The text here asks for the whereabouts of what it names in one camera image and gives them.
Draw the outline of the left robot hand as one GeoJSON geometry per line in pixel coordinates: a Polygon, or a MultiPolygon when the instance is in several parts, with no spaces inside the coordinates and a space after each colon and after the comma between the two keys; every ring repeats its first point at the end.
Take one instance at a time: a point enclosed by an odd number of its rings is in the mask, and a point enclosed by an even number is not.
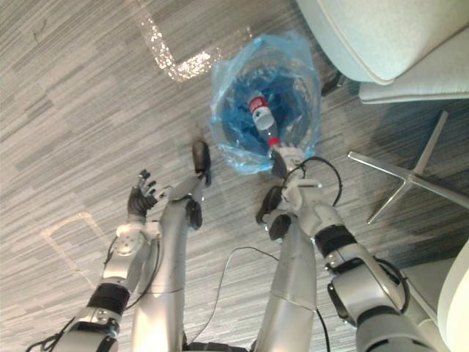
{"type": "Polygon", "coordinates": [[[151,173],[146,169],[140,171],[137,181],[133,184],[127,202],[128,218],[145,219],[147,211],[158,203],[156,181],[149,181],[151,173]]]}

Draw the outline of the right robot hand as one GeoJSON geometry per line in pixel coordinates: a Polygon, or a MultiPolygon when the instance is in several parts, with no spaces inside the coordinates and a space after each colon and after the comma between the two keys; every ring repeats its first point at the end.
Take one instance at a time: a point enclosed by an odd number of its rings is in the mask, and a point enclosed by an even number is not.
{"type": "Polygon", "coordinates": [[[273,161],[272,175],[278,178],[285,178],[305,159],[305,153],[301,149],[280,144],[271,148],[270,156],[273,161]]]}

